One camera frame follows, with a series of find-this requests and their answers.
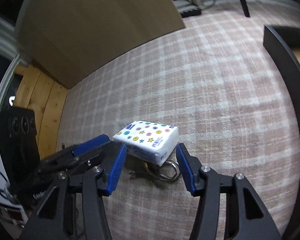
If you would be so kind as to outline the tan keychain with metal rings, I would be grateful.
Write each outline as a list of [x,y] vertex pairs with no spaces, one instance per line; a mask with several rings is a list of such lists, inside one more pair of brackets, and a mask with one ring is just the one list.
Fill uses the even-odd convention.
[[167,160],[162,166],[143,161],[142,165],[130,172],[129,175],[131,179],[142,177],[165,183],[173,183],[181,178],[181,171],[178,162],[175,160]]

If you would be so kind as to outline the cardboard box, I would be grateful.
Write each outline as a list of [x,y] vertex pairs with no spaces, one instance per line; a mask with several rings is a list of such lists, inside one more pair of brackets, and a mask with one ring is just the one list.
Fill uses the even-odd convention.
[[185,27],[172,0],[24,0],[25,53],[66,88],[116,57]]

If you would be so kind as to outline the black power strip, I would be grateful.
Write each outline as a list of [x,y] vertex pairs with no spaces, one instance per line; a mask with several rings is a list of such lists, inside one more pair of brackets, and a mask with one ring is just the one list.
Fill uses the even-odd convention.
[[182,18],[192,17],[192,16],[199,16],[202,14],[202,10],[197,6],[188,6],[181,8],[179,13]]

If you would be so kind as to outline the white tissue pack with icons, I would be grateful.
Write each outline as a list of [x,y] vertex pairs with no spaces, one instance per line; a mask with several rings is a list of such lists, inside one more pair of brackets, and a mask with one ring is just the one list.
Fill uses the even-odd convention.
[[118,131],[112,140],[124,143],[131,156],[162,166],[178,144],[179,129],[174,125],[138,120]]

